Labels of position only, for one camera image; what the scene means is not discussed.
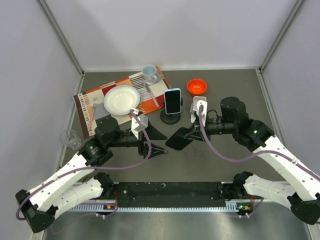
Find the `white plastic phone stand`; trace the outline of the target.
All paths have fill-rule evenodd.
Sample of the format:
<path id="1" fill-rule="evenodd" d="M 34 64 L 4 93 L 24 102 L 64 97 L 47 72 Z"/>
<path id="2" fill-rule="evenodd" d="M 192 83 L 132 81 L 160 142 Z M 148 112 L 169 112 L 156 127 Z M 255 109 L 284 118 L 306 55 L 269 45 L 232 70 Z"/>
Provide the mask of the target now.
<path id="1" fill-rule="evenodd" d="M 207 118 L 207 107 L 208 107 L 208 102 L 207 102 L 207 98 L 205 96 L 194 96 L 193 97 L 193 102 L 190 106 L 190 121 L 191 123 L 194 123 L 196 120 L 196 117 L 199 116 L 199 107 L 203 106 L 203 110 L 202 110 L 202 123 L 203 126 L 206 125 L 206 118 Z"/>

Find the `black smartphone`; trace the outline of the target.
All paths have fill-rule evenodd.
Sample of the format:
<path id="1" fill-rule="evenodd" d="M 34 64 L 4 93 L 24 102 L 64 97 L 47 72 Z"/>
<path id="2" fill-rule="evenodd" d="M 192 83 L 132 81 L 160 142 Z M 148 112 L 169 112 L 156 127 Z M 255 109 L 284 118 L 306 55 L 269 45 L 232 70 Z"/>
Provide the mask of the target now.
<path id="1" fill-rule="evenodd" d="M 165 145 L 171 149 L 181 151 L 192 143 L 193 139 L 185 138 L 185 135 L 189 132 L 188 128 L 179 128 L 166 142 Z"/>

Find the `light blue smartphone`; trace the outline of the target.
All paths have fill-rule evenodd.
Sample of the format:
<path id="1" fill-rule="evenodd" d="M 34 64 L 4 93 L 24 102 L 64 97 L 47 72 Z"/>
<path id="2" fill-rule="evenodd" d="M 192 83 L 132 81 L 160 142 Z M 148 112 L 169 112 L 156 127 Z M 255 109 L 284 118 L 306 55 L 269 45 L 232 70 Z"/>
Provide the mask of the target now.
<path id="1" fill-rule="evenodd" d="M 182 96 L 180 88 L 170 88 L 164 91 L 164 108 L 168 115 L 181 112 Z"/>

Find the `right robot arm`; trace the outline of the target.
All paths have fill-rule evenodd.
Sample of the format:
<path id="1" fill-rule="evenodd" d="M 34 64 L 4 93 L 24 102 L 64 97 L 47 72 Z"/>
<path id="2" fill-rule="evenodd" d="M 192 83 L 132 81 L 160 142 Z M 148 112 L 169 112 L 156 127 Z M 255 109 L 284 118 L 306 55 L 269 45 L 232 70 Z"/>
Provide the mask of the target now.
<path id="1" fill-rule="evenodd" d="M 278 203 L 302 222 L 315 225 L 320 222 L 320 177 L 294 156 L 260 120 L 249 118 L 246 105 L 237 97 L 226 97 L 220 102 L 221 116 L 210 120 L 205 97 L 195 96 L 190 107 L 192 127 L 184 138 L 209 143 L 211 135 L 231 134 L 246 147 L 251 155 L 241 159 L 228 158 L 213 145 L 211 150 L 220 158 L 241 163 L 259 157 L 268 163 L 286 183 L 263 179 L 256 174 L 243 172 L 233 180 L 233 192 L 239 198 L 253 195 Z"/>

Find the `black round-base phone stand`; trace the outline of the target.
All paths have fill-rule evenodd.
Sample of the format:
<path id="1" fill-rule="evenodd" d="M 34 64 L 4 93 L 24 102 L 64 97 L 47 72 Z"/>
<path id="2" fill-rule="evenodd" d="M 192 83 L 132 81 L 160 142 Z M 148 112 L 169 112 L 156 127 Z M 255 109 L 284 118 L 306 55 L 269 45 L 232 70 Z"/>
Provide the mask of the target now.
<path id="1" fill-rule="evenodd" d="M 167 114 L 166 113 L 166 102 L 163 100 L 163 109 L 160 112 L 160 120 L 167 125 L 174 125 L 178 123 L 181 119 L 181 112 L 183 106 L 183 98 L 180 98 L 180 112 Z"/>

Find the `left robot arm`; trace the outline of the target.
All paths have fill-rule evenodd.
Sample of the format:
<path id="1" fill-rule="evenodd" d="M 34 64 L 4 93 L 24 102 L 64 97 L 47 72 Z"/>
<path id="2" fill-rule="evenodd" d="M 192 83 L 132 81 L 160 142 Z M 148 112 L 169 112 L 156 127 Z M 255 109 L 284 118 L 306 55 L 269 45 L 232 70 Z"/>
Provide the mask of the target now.
<path id="1" fill-rule="evenodd" d="M 94 137 L 51 177 L 30 190 L 16 193 L 16 217 L 26 221 L 33 233 L 44 231 L 60 215 L 81 203 L 113 194 L 114 183 L 103 172 L 104 164 L 113 157 L 112 148 L 136 147 L 145 161 L 167 154 L 166 149 L 151 142 L 167 137 L 141 112 L 132 117 L 130 129 L 121 130 L 117 120 L 108 116 L 94 132 Z"/>

